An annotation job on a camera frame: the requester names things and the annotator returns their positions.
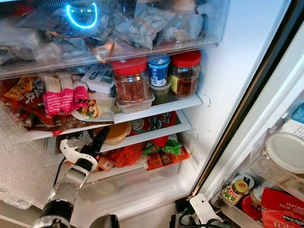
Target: yellow label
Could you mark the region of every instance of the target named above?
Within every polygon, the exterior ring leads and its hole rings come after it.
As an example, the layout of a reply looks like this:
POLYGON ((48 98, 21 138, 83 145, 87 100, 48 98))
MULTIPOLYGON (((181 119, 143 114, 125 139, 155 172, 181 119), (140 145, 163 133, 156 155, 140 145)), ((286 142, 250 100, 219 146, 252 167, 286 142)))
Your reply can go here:
POLYGON ((170 79, 171 79, 171 86, 170 89, 171 91, 177 93, 177 82, 178 82, 178 78, 176 76, 174 76, 173 74, 170 74, 170 79))

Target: cable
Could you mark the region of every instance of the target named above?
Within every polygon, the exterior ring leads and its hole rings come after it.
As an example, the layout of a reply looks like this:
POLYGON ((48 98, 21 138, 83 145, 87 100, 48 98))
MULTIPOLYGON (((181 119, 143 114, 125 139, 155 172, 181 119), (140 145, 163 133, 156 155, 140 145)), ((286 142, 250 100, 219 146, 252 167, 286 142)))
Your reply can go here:
POLYGON ((197 227, 207 227, 207 228, 222 228, 222 227, 219 227, 219 226, 216 226, 216 225, 212 225, 212 224, 198 224, 198 225, 185 225, 185 224, 182 224, 181 223, 181 220, 182 218, 187 215, 188 212, 185 211, 181 216, 180 216, 180 219, 179 219, 179 224, 182 226, 182 227, 187 227, 187 228, 197 228, 197 227))
POLYGON ((61 169, 61 166, 63 164, 63 162, 65 161, 65 157, 63 157, 62 161, 60 162, 59 166, 58 166, 58 169, 57 169, 57 173, 56 173, 56 177, 55 177, 55 180, 54 180, 54 184, 53 184, 53 187, 55 186, 56 182, 57 182, 57 179, 58 179, 58 175, 59 175, 59 171, 61 169))

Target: blue light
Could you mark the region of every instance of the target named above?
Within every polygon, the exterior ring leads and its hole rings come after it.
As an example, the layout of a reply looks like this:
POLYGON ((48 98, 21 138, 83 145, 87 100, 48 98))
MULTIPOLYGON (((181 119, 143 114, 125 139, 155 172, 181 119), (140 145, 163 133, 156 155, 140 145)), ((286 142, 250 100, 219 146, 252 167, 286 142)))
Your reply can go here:
POLYGON ((71 15, 71 5, 67 5, 66 6, 66 13, 67 13, 67 16, 68 16, 68 18, 71 20, 71 22, 74 24, 74 25, 76 25, 77 27, 79 27, 79 28, 81 28, 81 29, 90 29, 90 28, 92 28, 95 24, 96 24, 96 22, 97 22, 97 6, 96 6, 96 4, 93 2, 92 3, 92 5, 94 6, 94 8, 95 8, 95 20, 94 20, 94 22, 92 23, 92 24, 90 24, 90 25, 87 25, 87 26, 84 26, 84 25, 79 25, 73 18, 72 18, 72 15, 71 15))

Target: bottle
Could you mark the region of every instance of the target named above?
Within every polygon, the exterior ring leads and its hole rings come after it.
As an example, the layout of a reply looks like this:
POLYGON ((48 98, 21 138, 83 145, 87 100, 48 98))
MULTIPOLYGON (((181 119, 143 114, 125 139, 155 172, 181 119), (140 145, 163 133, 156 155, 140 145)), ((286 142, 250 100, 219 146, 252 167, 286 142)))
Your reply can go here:
POLYGON ((236 205, 246 191, 248 191, 248 184, 244 180, 237 180, 233 184, 224 188, 221 195, 229 203, 236 205))

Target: metal robot arm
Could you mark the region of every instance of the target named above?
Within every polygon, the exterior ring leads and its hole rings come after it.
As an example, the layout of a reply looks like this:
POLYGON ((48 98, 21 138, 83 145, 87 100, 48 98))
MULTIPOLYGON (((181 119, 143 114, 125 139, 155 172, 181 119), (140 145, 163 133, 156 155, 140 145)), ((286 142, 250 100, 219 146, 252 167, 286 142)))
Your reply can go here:
MULTIPOLYGON (((100 159, 100 148, 109 133, 109 127, 103 128, 94 138, 92 145, 85 145, 80 152, 70 147, 67 140, 60 143, 60 149, 66 159, 74 163, 65 176, 54 185, 51 195, 45 204, 41 216, 32 228, 70 228, 74 202, 88 175, 97 167, 100 159)), ((106 215, 96 219, 91 228, 118 228, 115 215, 106 215)))

